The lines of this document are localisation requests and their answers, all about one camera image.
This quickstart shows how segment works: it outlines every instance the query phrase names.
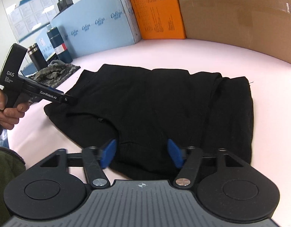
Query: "thermos bottle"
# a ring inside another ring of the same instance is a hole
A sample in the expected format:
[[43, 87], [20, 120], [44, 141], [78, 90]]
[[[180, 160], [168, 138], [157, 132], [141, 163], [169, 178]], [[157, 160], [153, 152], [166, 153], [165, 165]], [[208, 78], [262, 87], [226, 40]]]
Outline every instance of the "thermos bottle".
[[28, 48], [28, 55], [30, 56], [34, 66], [36, 67], [37, 71], [45, 68], [48, 66], [42, 52], [40, 51], [37, 43], [31, 45]]
[[48, 25], [47, 29], [47, 35], [58, 58], [66, 64], [71, 63], [73, 59], [70, 56], [70, 53], [65, 45], [65, 42], [63, 41], [63, 38], [61, 37], [61, 34], [59, 33], [58, 28], [51, 28], [51, 26]]

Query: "table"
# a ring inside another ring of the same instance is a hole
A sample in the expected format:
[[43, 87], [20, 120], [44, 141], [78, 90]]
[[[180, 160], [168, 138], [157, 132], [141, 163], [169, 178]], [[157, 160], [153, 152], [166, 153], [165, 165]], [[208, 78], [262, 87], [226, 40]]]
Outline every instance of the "table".
[[[97, 71], [104, 63], [140, 66], [148, 69], [179, 68], [190, 74], [199, 71], [220, 72], [230, 78], [246, 76], [254, 100], [254, 138], [252, 166], [279, 188], [281, 199], [273, 219], [282, 227], [291, 227], [291, 65], [273, 57], [230, 45], [199, 40], [146, 40], [136, 45], [104, 51], [73, 61], [81, 66], [58, 89], [66, 92], [83, 69]], [[10, 148], [18, 152], [29, 168], [58, 148], [80, 152], [48, 119], [43, 107], [33, 104], [12, 131]], [[85, 182], [81, 168], [70, 173]], [[107, 177], [125, 179], [110, 169]]]

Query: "orange box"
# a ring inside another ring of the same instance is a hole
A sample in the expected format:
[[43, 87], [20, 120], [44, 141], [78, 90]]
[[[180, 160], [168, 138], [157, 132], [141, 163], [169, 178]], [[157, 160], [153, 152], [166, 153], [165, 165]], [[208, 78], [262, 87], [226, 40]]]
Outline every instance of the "orange box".
[[178, 0], [131, 0], [143, 39], [184, 39]]

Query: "metal screw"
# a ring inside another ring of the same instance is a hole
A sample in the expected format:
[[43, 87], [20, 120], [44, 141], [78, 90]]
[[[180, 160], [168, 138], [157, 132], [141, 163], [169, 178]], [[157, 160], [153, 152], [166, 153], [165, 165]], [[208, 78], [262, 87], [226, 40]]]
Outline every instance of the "metal screw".
[[92, 182], [95, 186], [104, 186], [108, 183], [107, 180], [105, 180], [104, 178], [97, 178], [95, 180], [93, 180]]
[[191, 181], [187, 178], [178, 178], [176, 180], [176, 184], [179, 186], [187, 186], [191, 183]]

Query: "blue rubber tip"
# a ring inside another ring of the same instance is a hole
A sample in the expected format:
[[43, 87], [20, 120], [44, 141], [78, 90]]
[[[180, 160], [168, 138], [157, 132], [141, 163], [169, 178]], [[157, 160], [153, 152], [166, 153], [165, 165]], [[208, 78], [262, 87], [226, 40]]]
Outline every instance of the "blue rubber tip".
[[101, 152], [100, 167], [102, 169], [107, 168], [116, 153], [117, 142], [113, 139]]
[[184, 160], [182, 158], [182, 152], [180, 148], [171, 139], [168, 139], [167, 147], [168, 147], [168, 153], [170, 157], [172, 158], [175, 166], [177, 168], [182, 168], [184, 164]]

